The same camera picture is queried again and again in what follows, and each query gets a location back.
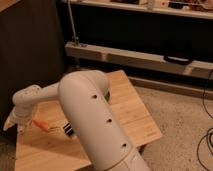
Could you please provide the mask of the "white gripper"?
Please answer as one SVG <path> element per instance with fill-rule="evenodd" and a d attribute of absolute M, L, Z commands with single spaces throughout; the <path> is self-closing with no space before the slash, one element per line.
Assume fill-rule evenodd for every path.
<path fill-rule="evenodd" d="M 11 118 L 8 117 L 4 123 L 3 130 L 7 131 L 9 128 L 17 124 L 19 127 L 26 128 L 28 124 L 32 121 L 33 115 L 28 113 L 26 116 L 22 116 L 20 113 L 15 111 L 11 112 Z"/>

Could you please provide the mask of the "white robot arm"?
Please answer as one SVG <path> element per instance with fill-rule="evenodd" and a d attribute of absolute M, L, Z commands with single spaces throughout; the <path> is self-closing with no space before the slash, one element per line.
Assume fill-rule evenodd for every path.
<path fill-rule="evenodd" d="M 104 72 L 72 72 L 55 84 L 31 85 L 14 93 L 14 107 L 3 128 L 24 131 L 38 103 L 57 100 L 96 171 L 150 171 L 112 112 L 108 95 Z"/>

